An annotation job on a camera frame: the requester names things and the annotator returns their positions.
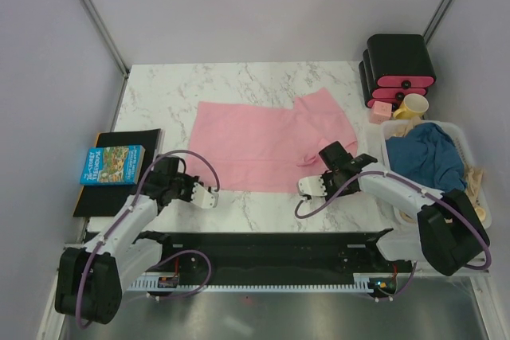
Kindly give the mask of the pink t shirt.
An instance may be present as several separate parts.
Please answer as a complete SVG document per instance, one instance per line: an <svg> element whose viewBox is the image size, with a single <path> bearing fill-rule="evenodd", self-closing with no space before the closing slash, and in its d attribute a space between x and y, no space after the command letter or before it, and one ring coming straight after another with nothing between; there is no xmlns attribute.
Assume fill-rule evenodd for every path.
<svg viewBox="0 0 510 340"><path fill-rule="evenodd" d="M355 131L331 93L297 97L293 107L201 102L190 134L189 173L223 190L295 193L297 182L322 174L319 152L340 142L356 154Z"/></svg>

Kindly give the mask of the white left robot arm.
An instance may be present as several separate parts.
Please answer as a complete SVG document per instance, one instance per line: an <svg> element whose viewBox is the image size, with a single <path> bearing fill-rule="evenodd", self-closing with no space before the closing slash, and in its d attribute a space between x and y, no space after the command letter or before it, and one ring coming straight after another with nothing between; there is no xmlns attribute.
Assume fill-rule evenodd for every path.
<svg viewBox="0 0 510 340"><path fill-rule="evenodd" d="M108 324L124 292L150 268L166 271L175 252L144 228L173 200L202 209L216 206L218 189L179 171L182 150L160 155L143 173L113 221L79 248L66 248L57 273L54 307L85 329Z"/></svg>

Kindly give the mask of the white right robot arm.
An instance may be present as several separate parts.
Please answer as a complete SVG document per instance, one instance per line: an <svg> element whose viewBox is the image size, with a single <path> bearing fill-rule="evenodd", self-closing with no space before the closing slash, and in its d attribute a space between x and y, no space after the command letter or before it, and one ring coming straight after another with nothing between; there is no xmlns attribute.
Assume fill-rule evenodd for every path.
<svg viewBox="0 0 510 340"><path fill-rule="evenodd" d="M319 152L327 167L320 176L327 201L367 193L412 216L414 231L390 230L365 251L367 266L377 272L395 260L425 261L451 276L461 268L487 270L492 265L490 239L467 195L422 186L396 174L369 154L353 157L340 142Z"/></svg>

